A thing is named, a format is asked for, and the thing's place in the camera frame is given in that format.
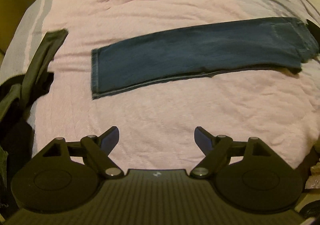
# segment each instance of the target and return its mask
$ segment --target bed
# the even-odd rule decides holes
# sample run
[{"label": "bed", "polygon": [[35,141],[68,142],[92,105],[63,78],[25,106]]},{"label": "bed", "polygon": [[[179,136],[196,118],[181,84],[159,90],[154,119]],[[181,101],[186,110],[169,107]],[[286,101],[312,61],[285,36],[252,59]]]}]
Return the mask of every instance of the bed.
[{"label": "bed", "polygon": [[35,130],[33,154],[55,137],[79,141],[117,126],[120,141],[110,158],[124,171],[189,172],[204,157],[193,138],[195,127],[202,126],[236,141],[260,137],[296,168],[320,134],[316,60],[304,64],[299,75],[248,70],[93,100],[91,51],[153,32],[226,21],[292,16],[319,25],[319,11],[309,0],[37,0],[6,52],[0,82],[27,70],[47,31],[66,28],[68,37],[49,65],[50,92],[28,115]]}]

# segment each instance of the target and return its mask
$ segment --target blue denim pants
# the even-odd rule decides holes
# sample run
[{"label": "blue denim pants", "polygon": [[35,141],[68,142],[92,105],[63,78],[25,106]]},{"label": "blue denim pants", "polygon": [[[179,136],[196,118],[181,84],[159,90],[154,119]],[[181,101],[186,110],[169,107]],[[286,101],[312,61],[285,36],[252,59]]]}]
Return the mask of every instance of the blue denim pants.
[{"label": "blue denim pants", "polygon": [[297,74],[317,53],[313,35],[292,17],[156,32],[92,50],[92,97],[239,70],[285,67]]}]

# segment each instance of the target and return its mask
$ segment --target pink fabric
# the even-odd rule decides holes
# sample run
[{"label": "pink fabric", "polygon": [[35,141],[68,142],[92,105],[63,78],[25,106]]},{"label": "pink fabric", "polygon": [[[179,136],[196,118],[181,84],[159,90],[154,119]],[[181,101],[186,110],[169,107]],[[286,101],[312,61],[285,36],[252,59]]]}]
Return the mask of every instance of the pink fabric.
[{"label": "pink fabric", "polygon": [[43,33],[69,35],[50,64],[55,79],[36,106],[36,144],[120,129],[110,157],[122,169],[186,168],[202,158],[196,126],[238,141],[263,139],[292,167],[319,131],[319,91],[305,75],[244,71],[138,88],[92,100],[91,50],[152,32],[250,19],[235,0],[53,0]]}]

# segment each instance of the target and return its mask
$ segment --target white logo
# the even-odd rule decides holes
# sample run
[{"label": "white logo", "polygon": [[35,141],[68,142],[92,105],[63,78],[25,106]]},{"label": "white logo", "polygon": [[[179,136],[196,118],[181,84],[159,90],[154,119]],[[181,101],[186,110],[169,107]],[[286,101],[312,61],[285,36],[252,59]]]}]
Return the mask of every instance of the white logo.
[{"label": "white logo", "polygon": [[160,172],[155,172],[155,173],[153,173],[153,176],[155,176],[155,177],[159,177],[160,175],[161,175]]}]

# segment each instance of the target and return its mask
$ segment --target black device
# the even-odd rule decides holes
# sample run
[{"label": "black device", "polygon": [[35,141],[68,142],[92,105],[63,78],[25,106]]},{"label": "black device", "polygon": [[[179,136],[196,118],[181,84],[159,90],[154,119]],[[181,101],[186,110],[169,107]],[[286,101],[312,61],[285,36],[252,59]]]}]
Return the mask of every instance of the black device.
[{"label": "black device", "polygon": [[[20,208],[5,225],[298,225],[301,177],[256,137],[236,142],[195,129],[205,154],[191,171],[133,170],[108,157],[111,127],[80,142],[55,138],[14,176]],[[81,156],[85,165],[71,161]],[[229,164],[231,157],[243,156]]]}]

